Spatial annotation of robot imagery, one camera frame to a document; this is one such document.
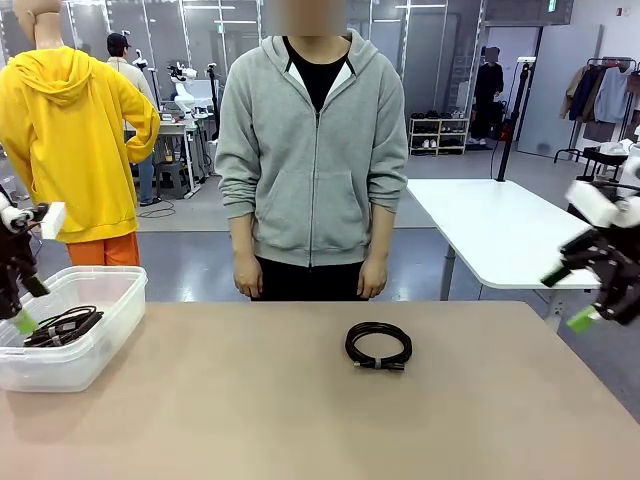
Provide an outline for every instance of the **person in yellow hoodie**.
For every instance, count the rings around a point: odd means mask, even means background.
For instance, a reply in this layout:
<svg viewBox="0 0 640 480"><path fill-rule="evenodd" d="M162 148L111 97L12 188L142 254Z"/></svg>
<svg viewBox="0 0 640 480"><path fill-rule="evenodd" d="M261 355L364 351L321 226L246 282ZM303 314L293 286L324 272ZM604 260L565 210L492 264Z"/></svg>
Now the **person in yellow hoodie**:
<svg viewBox="0 0 640 480"><path fill-rule="evenodd" d="M0 72L0 143L34 203L64 202L57 239L74 265L139 265L129 162L149 156L160 117L122 74L64 46L60 0L14 0L14 12L36 50ZM126 144L123 119L136 129Z"/></svg>

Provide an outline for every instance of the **shoe rack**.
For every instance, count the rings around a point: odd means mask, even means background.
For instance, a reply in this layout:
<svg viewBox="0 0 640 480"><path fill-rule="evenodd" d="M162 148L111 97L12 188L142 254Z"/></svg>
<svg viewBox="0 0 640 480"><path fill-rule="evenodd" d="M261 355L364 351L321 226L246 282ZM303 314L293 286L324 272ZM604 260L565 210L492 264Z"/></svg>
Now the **shoe rack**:
<svg viewBox="0 0 640 480"><path fill-rule="evenodd" d="M463 154L468 132L468 118L411 118L409 120L409 154ZM452 145L452 143L461 143L461 145Z"/></svg>

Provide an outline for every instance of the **black pants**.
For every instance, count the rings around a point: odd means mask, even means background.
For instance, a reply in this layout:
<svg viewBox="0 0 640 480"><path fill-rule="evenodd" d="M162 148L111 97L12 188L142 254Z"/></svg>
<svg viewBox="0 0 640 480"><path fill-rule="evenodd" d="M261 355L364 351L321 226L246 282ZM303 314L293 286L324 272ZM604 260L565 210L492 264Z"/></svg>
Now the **black pants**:
<svg viewBox="0 0 640 480"><path fill-rule="evenodd" d="M480 140L489 136L492 111L493 97L476 98L476 118L471 124L471 136L473 138Z"/></svg>
<svg viewBox="0 0 640 480"><path fill-rule="evenodd" d="M262 267L262 302L355 302L362 263L298 267L258 258Z"/></svg>

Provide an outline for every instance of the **beige tabletop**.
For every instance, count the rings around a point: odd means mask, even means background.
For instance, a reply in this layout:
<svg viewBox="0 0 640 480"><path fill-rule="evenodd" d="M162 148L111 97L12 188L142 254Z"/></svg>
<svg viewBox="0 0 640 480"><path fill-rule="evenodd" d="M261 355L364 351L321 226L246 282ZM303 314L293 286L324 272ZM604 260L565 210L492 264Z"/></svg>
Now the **beige tabletop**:
<svg viewBox="0 0 640 480"><path fill-rule="evenodd" d="M353 367L367 320L412 337L404 373ZM635 480L639 448L519 303L150 304L86 392L0 392L2 479Z"/></svg>

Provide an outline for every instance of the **hoodie pocket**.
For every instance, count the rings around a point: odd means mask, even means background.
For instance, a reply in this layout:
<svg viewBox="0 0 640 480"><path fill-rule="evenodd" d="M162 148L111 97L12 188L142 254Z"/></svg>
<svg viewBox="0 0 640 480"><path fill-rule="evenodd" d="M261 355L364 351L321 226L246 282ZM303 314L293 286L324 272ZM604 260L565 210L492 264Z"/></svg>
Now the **hoodie pocket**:
<svg viewBox="0 0 640 480"><path fill-rule="evenodd" d="M314 250L352 250L365 245L368 203L358 202L349 172L321 173L313 212Z"/></svg>
<svg viewBox="0 0 640 480"><path fill-rule="evenodd" d="M266 198L256 198L256 240L282 250L308 246L310 179L305 173L280 172Z"/></svg>

